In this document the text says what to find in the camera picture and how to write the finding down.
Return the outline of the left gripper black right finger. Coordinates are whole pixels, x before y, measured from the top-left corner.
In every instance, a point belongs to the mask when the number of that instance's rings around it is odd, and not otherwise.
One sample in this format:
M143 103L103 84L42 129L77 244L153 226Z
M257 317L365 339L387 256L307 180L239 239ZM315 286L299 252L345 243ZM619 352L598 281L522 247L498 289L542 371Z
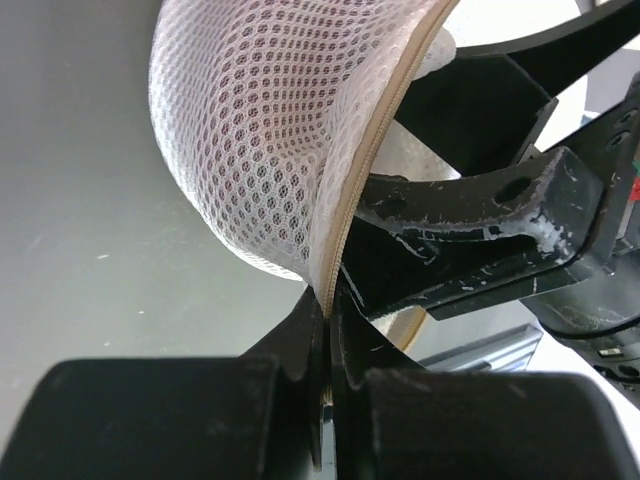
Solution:
M340 479L635 479L606 396L588 378L432 373L340 289L329 323Z

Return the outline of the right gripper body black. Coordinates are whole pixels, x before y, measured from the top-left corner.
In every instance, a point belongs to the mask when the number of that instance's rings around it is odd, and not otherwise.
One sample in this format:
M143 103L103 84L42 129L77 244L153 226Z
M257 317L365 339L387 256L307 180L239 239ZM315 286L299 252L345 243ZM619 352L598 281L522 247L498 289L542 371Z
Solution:
M534 153L529 145L510 165L567 147L602 181L588 235L570 259L542 255L528 237L426 241L390 233L356 216L349 235L349 287L360 311L375 318L419 306L445 320L513 300L539 301L604 272L614 257L638 140L639 86L632 83L598 118L545 152Z

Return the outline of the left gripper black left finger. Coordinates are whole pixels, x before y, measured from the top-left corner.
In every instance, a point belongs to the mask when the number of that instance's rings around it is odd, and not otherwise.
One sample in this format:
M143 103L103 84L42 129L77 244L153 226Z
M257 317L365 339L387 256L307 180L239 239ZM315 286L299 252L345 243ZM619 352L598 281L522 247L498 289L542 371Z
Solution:
M305 479L322 464L324 318L311 291L244 354L74 359L39 381L5 479Z

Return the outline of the beige trim mesh laundry bag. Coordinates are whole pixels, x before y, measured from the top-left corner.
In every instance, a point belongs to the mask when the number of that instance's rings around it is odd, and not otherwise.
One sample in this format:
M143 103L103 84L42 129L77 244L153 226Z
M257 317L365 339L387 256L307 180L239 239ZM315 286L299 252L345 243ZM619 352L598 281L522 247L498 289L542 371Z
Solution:
M224 246L324 313L368 177L445 180L395 120L455 57L451 1L166 1L149 64L157 144Z

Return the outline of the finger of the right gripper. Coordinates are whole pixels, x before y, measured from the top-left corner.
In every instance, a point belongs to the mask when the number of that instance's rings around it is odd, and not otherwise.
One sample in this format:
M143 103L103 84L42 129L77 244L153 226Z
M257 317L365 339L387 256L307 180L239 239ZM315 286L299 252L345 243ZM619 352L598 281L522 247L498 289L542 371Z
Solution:
M396 120L462 175L519 161L558 95L639 33L639 4L609 1L515 40L464 47L412 81Z
M567 147L456 180L411 182L371 175L359 219L395 234L443 243L523 236L562 260L577 254L595 217L602 181Z

